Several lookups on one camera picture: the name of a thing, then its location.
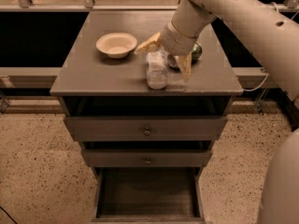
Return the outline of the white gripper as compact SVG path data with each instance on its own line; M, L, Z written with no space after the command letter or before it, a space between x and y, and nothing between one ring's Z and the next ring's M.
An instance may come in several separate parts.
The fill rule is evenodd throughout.
M196 41L197 37L187 37L178 32L170 21L161 33L157 33L141 43L135 49L135 54L155 52L162 45L168 53L178 56L178 68L184 81L187 82L191 75L192 55L190 52Z

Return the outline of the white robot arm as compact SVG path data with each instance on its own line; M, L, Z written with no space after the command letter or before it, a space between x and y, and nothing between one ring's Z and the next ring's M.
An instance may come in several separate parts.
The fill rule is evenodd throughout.
M181 0L164 29L135 50L163 48L185 78L202 30L221 19L288 97L299 96L299 25L258 0ZM299 130L279 146L266 172L257 224L299 224Z

